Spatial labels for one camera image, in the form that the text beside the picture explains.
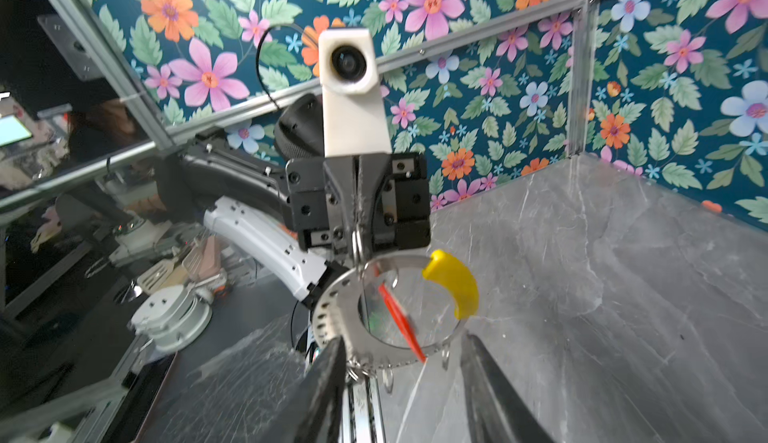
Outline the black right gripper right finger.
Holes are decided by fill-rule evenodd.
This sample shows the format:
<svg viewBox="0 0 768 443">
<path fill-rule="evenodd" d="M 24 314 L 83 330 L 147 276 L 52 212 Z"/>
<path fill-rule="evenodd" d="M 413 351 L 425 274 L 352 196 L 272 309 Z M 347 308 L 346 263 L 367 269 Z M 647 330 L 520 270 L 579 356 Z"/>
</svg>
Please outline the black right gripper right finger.
<svg viewBox="0 0 768 443">
<path fill-rule="evenodd" d="M 461 337 L 460 368 L 472 443 L 554 442 L 481 339 L 470 332 Z"/>
</svg>

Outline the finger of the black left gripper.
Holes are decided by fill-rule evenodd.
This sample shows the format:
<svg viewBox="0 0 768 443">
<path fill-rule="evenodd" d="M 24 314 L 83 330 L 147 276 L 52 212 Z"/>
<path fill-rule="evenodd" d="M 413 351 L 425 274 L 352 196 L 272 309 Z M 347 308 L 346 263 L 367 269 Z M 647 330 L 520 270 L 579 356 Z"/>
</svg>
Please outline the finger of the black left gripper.
<svg viewBox="0 0 768 443">
<path fill-rule="evenodd" d="M 361 257 L 357 205 L 359 157 L 326 158 L 322 169 L 334 253 L 340 257 Z"/>
<path fill-rule="evenodd" d="M 381 202 L 381 193 L 391 174 L 391 155 L 359 155 L 357 164 L 357 256 L 374 257 L 393 245 L 393 229 L 385 223 Z"/>
</svg>

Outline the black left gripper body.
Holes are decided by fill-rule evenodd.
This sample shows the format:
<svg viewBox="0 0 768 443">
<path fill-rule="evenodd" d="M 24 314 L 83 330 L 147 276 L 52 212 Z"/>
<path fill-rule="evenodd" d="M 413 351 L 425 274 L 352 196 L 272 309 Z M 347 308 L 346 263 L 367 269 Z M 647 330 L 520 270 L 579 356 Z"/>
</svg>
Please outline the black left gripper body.
<svg viewBox="0 0 768 443">
<path fill-rule="evenodd" d="M 393 245 L 385 251 L 426 247 L 431 242 L 427 159 L 418 152 L 390 155 L 391 174 L 381 202 L 385 223 L 393 229 Z M 326 158 L 331 157 L 295 158 L 286 166 L 293 231 L 304 250 L 333 249 L 322 169 Z"/>
</svg>

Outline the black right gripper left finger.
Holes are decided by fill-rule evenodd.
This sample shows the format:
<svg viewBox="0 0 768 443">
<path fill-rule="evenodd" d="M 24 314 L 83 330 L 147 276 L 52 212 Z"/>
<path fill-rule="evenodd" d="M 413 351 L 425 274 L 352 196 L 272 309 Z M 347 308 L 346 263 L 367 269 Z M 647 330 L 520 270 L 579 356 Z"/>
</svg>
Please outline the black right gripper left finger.
<svg viewBox="0 0 768 443">
<path fill-rule="evenodd" d="M 337 442 L 341 431 L 347 356 L 342 337 L 320 352 L 304 380 L 268 426 L 262 442 Z"/>
</svg>

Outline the large keyring with yellow sleeve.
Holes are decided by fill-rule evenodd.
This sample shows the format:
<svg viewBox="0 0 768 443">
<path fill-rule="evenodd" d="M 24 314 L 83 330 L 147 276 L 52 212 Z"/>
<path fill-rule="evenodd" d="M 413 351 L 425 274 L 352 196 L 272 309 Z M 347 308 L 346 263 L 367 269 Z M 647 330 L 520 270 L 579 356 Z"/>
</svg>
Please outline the large keyring with yellow sleeve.
<svg viewBox="0 0 768 443">
<path fill-rule="evenodd" d="M 402 285 L 408 271 L 417 273 L 417 280 L 432 283 L 447 292 L 453 300 L 456 325 L 450 335 L 434 343 L 422 343 L 416 326 L 395 290 Z M 408 318 L 426 357 L 442 351 L 464 328 L 467 320 L 479 308 L 479 288 L 470 269 L 453 255 L 435 250 L 429 255 L 390 253 L 369 261 L 362 272 L 352 269 L 336 279 L 321 295 L 312 316 L 312 331 L 321 348 L 336 337 L 346 346 L 347 364 L 362 371 L 394 369 L 421 363 L 408 347 L 390 316 L 378 286 L 386 283 Z M 396 346 L 381 339 L 373 330 L 371 320 L 363 317 L 372 296 L 385 309 L 405 344 Z"/>
</svg>

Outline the red-capped key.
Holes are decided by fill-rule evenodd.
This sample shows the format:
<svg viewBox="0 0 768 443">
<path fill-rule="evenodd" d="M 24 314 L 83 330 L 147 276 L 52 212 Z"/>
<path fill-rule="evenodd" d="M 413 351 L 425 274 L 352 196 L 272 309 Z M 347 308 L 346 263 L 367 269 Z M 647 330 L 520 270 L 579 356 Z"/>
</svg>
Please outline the red-capped key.
<svg viewBox="0 0 768 443">
<path fill-rule="evenodd" d="M 403 310 L 386 283 L 381 283 L 378 286 L 378 292 L 408 347 L 417 357 L 419 362 L 425 363 L 427 357 L 418 342 L 416 333 L 410 323 L 407 313 Z"/>
</svg>

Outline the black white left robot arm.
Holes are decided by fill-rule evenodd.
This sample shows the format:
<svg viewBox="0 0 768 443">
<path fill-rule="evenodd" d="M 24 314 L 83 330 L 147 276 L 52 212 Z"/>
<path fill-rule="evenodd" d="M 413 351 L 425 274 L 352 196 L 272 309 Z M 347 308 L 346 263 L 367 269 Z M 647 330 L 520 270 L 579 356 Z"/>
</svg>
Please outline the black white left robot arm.
<svg viewBox="0 0 768 443">
<path fill-rule="evenodd" d="M 157 165 L 163 204 L 253 257 L 307 308 L 348 269 L 429 245 L 423 154 L 327 156 L 314 94 L 283 111 L 274 136 L 281 164 L 233 149 L 222 130 L 200 133 Z"/>
</svg>

